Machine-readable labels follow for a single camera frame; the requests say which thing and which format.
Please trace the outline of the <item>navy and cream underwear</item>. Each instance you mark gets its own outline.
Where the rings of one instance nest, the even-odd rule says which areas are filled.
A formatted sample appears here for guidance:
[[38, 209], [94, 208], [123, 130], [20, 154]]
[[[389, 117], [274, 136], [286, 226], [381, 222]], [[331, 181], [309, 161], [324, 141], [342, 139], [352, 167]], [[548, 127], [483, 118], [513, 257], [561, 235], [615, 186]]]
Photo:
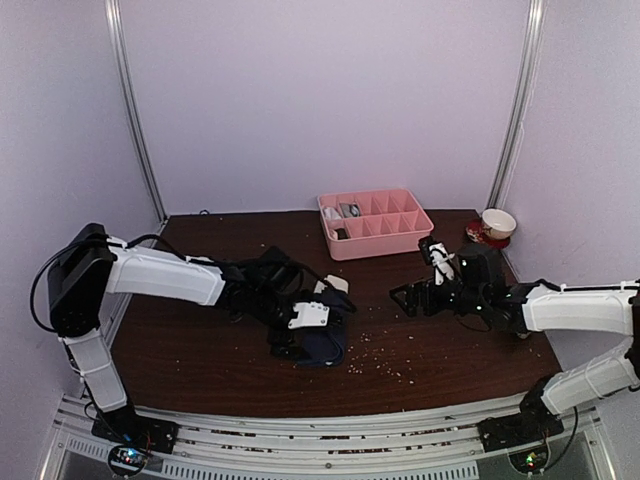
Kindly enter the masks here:
[[347, 320], [356, 312], [349, 299], [349, 282], [344, 278], [327, 275], [318, 280], [311, 299], [303, 302], [319, 302], [330, 307], [326, 327], [301, 328], [300, 348], [302, 353], [295, 361], [301, 367], [337, 367], [345, 357], [347, 349]]

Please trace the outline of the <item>pink divided organizer box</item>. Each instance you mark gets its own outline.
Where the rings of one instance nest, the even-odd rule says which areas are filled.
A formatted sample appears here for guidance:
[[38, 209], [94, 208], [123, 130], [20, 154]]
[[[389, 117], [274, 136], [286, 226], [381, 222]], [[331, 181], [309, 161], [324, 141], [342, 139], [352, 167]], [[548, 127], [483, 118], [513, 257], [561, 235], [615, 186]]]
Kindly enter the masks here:
[[[322, 208], [339, 211], [341, 202], [357, 203], [362, 216], [327, 222]], [[415, 196], [403, 188], [324, 194], [317, 203], [329, 254], [336, 261], [415, 252], [419, 240], [434, 230]], [[345, 228], [350, 238], [335, 240], [332, 233], [337, 228]]]

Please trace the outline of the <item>grey boxer briefs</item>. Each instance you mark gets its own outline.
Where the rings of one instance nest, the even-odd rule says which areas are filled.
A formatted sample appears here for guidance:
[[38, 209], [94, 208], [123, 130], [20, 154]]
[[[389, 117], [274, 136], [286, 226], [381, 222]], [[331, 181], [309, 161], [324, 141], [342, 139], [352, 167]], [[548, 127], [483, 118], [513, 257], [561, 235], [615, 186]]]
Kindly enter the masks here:
[[362, 216], [361, 209], [357, 203], [341, 202], [339, 212], [343, 218], [359, 218]]

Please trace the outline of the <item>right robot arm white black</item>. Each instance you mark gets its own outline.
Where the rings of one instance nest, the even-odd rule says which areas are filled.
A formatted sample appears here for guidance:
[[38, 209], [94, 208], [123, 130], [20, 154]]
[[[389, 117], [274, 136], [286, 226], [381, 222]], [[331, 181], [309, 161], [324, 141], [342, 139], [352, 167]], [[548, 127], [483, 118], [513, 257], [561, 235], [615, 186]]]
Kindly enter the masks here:
[[392, 289], [391, 299], [410, 317], [448, 310], [477, 315], [489, 330], [526, 336], [547, 330], [616, 333], [623, 341], [589, 362], [538, 380], [513, 415], [488, 418], [477, 429], [485, 451], [544, 441], [562, 433], [561, 414], [597, 398], [639, 387], [639, 284], [568, 287], [545, 279], [507, 284], [501, 254], [471, 243], [450, 254], [427, 236], [419, 250], [434, 275]]

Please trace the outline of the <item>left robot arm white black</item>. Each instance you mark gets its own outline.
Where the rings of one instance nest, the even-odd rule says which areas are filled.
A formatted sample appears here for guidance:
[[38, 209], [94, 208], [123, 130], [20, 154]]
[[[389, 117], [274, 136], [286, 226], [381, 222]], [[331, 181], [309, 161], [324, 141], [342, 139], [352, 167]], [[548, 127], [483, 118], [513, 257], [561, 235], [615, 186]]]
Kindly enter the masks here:
[[94, 436], [138, 454], [170, 454], [176, 423], [137, 413], [101, 331], [105, 294], [137, 294], [192, 302], [248, 315], [268, 329], [273, 356], [310, 366], [342, 361], [348, 315], [356, 307], [349, 284], [321, 277], [272, 246], [261, 256], [220, 261], [184, 255], [165, 243], [144, 246], [145, 236], [126, 242], [89, 223], [40, 268], [47, 279], [49, 322], [71, 366], [84, 383], [96, 418]]

